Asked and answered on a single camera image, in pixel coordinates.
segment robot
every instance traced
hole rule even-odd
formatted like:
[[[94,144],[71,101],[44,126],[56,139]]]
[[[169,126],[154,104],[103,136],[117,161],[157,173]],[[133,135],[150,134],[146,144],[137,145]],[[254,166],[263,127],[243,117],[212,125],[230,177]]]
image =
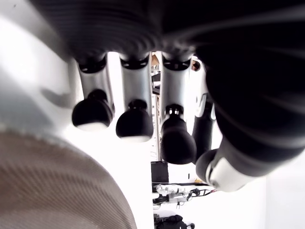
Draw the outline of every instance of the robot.
[[[300,0],[31,0],[78,62],[84,100],[73,124],[107,128],[114,115],[108,52],[120,53],[125,112],[118,137],[153,135],[151,51],[162,51],[161,154],[194,162],[198,176],[231,192],[269,174],[305,148],[304,26]],[[185,82],[196,55],[205,71],[193,134],[185,123]],[[223,134],[211,150],[217,120]]]

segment silver cylinder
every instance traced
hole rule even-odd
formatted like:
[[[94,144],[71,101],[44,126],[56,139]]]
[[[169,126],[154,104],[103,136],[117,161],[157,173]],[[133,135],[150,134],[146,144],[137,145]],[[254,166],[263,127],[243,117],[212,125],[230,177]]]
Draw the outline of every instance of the silver cylinder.
[[[109,67],[106,63],[105,67],[96,73],[84,73],[80,67],[78,67],[81,76],[81,86],[84,94],[84,98],[95,89],[101,89],[106,93],[107,102],[111,106],[114,106],[113,95],[111,89],[111,83],[109,78]]]
[[[161,65],[161,123],[166,118],[166,107],[177,104],[185,107],[186,103],[186,86],[190,79],[191,64],[187,69],[174,71],[166,68],[164,62]]]
[[[152,117],[152,79],[150,75],[151,58],[140,69],[128,69],[122,66],[122,85],[125,111],[130,102],[140,99],[147,104],[147,113]]]

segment wires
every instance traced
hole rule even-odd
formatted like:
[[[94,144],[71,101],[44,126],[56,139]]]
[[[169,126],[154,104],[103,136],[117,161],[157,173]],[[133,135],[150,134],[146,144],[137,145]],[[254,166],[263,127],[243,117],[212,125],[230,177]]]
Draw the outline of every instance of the wires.
[[[210,190],[210,189],[202,189],[202,190],[191,190],[190,194],[195,194],[196,196],[193,196],[192,197],[205,197],[207,195],[210,195],[211,193],[214,193],[214,192],[217,192],[217,190],[213,189],[213,190]]]

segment black rubber tip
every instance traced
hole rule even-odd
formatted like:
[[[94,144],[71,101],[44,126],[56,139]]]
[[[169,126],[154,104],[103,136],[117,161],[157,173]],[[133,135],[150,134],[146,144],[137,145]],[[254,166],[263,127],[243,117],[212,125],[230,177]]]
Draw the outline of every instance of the black rubber tip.
[[[170,117],[162,126],[161,157],[168,163],[184,165],[196,158],[196,143],[181,118]]]
[[[130,109],[119,118],[116,134],[132,142],[146,142],[153,136],[153,120],[143,109]]]
[[[207,170],[210,162],[213,161],[213,159],[217,153],[217,150],[218,149],[213,149],[208,152],[205,152],[198,158],[198,160],[196,162],[196,174],[204,182],[206,182],[206,179],[205,179],[206,170]]]
[[[107,128],[112,121],[112,112],[106,102],[84,99],[72,112],[74,126],[86,131],[98,131]]]

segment gray fabric surface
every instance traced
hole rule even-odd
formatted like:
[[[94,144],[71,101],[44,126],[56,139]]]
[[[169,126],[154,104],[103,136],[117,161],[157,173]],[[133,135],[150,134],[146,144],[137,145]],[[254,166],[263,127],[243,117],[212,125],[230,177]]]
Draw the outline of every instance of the gray fabric surface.
[[[72,147],[0,133],[0,229],[136,229],[107,171]]]

